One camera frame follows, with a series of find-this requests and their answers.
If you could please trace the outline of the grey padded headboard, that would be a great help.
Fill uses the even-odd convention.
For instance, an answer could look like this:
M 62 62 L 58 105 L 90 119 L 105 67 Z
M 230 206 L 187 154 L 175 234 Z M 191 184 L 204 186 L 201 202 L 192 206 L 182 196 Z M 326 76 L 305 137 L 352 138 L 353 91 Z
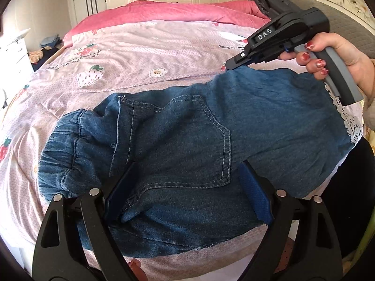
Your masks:
M 330 31 L 343 36 L 369 58 L 374 58 L 374 34 L 341 10 L 317 0 L 290 0 L 303 9 L 319 8 L 330 21 Z

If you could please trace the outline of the folded clothes pile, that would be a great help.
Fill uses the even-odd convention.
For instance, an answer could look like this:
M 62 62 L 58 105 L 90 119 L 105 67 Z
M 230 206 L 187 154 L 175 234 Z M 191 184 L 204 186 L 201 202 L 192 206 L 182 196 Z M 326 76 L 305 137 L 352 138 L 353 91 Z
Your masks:
M 40 49 L 28 52 L 32 69 L 36 72 L 50 57 L 62 47 L 62 40 L 58 34 L 46 37 L 40 43 Z

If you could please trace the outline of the blue denim pants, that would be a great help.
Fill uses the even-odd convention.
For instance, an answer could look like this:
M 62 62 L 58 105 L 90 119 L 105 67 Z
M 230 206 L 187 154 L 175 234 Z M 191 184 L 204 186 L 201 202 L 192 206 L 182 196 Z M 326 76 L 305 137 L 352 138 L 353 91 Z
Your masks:
M 311 74 L 239 67 L 66 114 L 42 151 L 38 185 L 52 200 L 120 181 L 120 201 L 107 212 L 121 253 L 168 256 L 260 225 L 240 181 L 243 161 L 305 197 L 362 135 L 361 112 Z

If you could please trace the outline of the pink quilt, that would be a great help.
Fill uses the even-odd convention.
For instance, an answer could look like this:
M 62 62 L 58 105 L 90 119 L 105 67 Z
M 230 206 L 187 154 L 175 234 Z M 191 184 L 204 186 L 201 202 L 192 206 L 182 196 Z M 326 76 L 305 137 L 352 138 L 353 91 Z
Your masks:
M 223 3 L 161 3 L 139 0 L 86 17 L 65 34 L 65 47 L 72 46 L 72 37 L 101 28 L 154 20 L 228 23 L 243 27 L 260 28 L 270 21 L 253 1 Z

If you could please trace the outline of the white dresser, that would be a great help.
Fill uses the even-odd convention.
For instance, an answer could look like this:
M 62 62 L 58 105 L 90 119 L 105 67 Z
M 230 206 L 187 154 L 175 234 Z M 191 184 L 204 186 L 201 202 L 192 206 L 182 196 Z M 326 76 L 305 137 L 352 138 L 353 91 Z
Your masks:
M 1 36 L 1 90 L 10 101 L 29 81 L 34 71 L 25 36 L 30 28 Z

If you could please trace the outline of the pink strawberry bed sheet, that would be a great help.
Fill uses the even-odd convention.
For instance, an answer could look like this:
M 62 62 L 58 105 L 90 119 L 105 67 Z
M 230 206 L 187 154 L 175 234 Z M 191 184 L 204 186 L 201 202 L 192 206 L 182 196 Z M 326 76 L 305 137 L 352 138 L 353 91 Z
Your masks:
M 112 93 L 205 83 L 245 46 L 256 26 L 155 20 L 76 34 L 72 46 L 30 76 L 1 117 L 1 235 L 33 247 L 47 203 L 38 162 L 58 119 Z

